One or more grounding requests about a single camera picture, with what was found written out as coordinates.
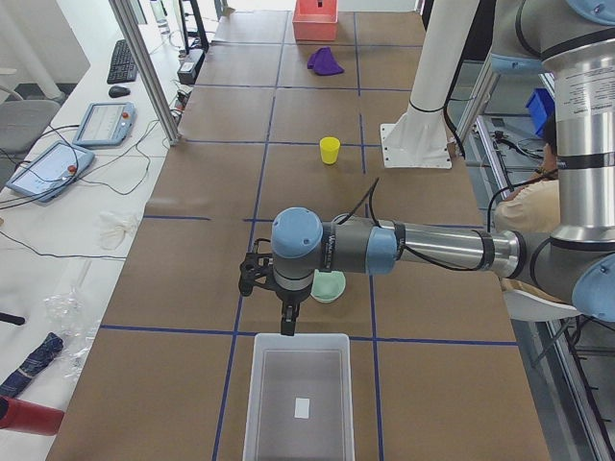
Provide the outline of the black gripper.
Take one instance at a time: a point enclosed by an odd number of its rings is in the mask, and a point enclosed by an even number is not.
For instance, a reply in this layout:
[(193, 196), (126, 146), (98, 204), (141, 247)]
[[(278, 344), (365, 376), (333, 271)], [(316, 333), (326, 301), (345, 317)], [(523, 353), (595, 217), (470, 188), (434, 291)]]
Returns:
[(294, 336), (296, 320), (299, 317), (301, 300), (288, 298), (282, 304), (281, 335)]

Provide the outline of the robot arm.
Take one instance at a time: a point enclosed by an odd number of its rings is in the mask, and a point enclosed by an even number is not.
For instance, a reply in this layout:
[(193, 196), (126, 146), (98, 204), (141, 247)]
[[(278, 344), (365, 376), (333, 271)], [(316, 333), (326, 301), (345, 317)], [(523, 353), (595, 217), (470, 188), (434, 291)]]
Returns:
[(401, 259), (519, 279), (580, 313), (614, 318), (614, 5), (500, 1), (496, 54), (537, 59), (554, 77), (559, 224), (551, 233), (487, 233), (345, 217), (292, 207), (272, 226), (269, 280), (293, 335), (315, 271), (380, 275)]

